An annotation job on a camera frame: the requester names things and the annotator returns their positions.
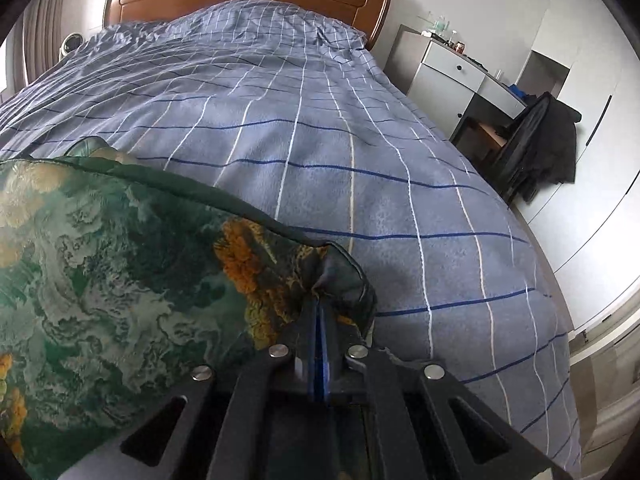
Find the white wardrobe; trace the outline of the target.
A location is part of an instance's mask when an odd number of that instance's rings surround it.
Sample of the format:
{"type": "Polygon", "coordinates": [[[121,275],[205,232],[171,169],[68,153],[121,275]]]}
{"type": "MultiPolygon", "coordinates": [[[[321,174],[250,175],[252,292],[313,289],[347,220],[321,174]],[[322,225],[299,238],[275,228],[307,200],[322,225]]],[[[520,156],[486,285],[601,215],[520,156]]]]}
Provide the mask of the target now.
{"type": "Polygon", "coordinates": [[[575,181],[516,206],[586,330],[639,288],[639,59],[601,0],[549,0],[532,52],[567,68],[582,120],[575,181]]]}

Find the black coat on chair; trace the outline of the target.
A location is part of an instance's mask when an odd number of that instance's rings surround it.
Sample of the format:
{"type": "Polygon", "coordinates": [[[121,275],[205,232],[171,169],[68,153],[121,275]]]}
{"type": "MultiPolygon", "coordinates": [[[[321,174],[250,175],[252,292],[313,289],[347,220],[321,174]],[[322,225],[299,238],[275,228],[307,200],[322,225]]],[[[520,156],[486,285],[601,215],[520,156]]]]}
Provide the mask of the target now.
{"type": "Polygon", "coordinates": [[[549,92],[531,102],[504,130],[506,144],[491,159],[486,180],[506,203],[527,203],[552,184],[576,178],[577,125],[582,114],[549,92]]]}

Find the green patterned silk jacket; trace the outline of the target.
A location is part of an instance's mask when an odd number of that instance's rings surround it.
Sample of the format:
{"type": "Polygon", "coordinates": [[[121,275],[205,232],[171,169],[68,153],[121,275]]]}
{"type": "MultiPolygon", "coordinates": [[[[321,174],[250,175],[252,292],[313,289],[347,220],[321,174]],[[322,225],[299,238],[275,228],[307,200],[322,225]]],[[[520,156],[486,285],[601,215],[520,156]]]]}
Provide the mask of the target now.
{"type": "Polygon", "coordinates": [[[358,263],[239,198],[96,138],[1,164],[1,435],[54,479],[193,367],[231,372],[308,299],[366,332],[358,263]]]}

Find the beige curtain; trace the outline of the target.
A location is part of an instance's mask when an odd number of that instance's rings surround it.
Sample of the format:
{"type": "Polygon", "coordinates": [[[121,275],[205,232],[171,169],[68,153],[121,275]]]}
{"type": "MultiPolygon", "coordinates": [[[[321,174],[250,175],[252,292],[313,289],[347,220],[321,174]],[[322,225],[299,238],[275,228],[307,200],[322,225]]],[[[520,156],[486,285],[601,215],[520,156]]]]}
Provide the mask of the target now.
{"type": "Polygon", "coordinates": [[[17,93],[58,62],[63,0],[30,0],[3,44],[6,85],[17,93]]]}

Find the white dresser desk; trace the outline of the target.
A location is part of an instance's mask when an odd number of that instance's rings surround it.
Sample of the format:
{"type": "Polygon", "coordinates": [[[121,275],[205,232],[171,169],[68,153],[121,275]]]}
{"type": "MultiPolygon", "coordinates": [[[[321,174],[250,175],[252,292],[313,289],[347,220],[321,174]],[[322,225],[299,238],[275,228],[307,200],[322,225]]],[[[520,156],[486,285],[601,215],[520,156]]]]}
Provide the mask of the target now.
{"type": "Polygon", "coordinates": [[[464,54],[401,25],[384,73],[448,139],[469,119],[504,127],[526,104],[464,54]]]}

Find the blue checked bed duvet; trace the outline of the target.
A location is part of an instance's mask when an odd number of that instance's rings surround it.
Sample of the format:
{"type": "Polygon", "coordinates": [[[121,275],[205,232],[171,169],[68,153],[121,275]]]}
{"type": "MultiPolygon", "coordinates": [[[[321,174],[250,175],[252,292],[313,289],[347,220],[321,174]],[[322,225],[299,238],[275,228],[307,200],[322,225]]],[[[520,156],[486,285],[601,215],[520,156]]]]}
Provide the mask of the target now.
{"type": "Polygon", "coordinates": [[[96,138],[342,246],[378,297],[364,334],[439,360],[577,476],[566,330],[533,243],[365,42],[270,0],[113,25],[2,105],[1,163],[96,138]]]}

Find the small white fan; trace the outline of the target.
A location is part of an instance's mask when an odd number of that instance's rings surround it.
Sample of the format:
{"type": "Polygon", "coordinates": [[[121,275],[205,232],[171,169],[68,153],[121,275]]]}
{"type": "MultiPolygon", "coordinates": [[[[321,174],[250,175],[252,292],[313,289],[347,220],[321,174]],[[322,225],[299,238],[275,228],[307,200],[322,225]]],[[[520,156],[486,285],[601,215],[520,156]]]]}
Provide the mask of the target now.
{"type": "Polygon", "coordinates": [[[64,38],[61,47],[58,49],[58,57],[66,58],[76,51],[84,43],[84,37],[79,32],[73,32],[64,38]]]}

